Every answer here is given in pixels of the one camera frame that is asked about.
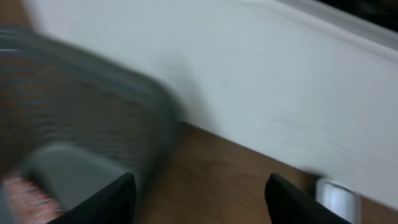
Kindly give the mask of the grey plastic mesh basket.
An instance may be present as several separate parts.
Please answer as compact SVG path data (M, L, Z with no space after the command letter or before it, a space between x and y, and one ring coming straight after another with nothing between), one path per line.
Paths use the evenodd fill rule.
M175 103L157 80L29 30L1 28L2 223L16 223L3 186L10 176L38 184L66 213L127 172L136 181L138 223L179 135Z

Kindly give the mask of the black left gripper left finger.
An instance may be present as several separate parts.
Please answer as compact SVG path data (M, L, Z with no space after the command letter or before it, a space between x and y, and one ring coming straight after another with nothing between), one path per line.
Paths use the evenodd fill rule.
M136 181L127 172L48 224L133 224Z

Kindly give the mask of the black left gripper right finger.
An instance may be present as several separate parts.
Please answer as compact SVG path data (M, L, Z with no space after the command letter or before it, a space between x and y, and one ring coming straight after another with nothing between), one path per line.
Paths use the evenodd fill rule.
M269 176L264 198L272 224L349 224L277 173Z

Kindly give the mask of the orange red snack sachet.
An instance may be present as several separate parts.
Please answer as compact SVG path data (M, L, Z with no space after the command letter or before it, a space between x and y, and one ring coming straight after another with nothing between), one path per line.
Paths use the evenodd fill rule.
M38 184L21 176L10 176L3 180L6 205L17 224L46 224L60 217L64 210Z

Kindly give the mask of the white barcode scanner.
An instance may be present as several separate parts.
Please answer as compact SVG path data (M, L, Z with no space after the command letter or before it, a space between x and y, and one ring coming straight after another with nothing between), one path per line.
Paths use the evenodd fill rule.
M361 200L349 187L321 178L316 182L315 200L349 223L361 223Z

